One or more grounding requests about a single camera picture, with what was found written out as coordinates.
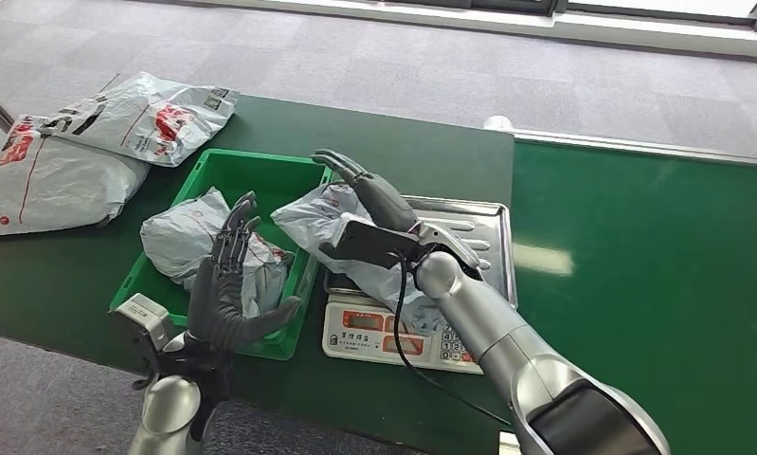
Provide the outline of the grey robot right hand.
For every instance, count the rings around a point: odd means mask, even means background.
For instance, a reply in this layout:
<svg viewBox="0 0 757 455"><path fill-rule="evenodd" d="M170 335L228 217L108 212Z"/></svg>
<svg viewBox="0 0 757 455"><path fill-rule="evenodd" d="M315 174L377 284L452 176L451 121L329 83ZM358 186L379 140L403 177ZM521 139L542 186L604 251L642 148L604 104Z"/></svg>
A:
<svg viewBox="0 0 757 455"><path fill-rule="evenodd" d="M384 177L369 172L347 155L329 149L312 152L311 159L342 177L377 227L407 233L418 223L419 218L411 206ZM401 261L398 253L403 247L410 248L411 243L393 240L389 234L365 227L347 227L343 240L323 242L319 250L335 260L358 261L389 269Z"/></svg>

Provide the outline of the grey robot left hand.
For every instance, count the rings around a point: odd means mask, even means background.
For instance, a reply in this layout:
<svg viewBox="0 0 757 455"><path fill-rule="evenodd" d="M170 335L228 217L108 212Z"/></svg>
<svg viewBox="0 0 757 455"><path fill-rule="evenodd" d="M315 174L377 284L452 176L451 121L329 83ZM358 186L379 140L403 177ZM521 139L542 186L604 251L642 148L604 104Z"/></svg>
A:
<svg viewBox="0 0 757 455"><path fill-rule="evenodd" d="M234 352L287 325L301 307L296 296L278 308L248 317L243 310L244 260L260 223L256 194L240 197L225 218L213 246L200 263L189 299L189 334L219 351Z"/></svg>

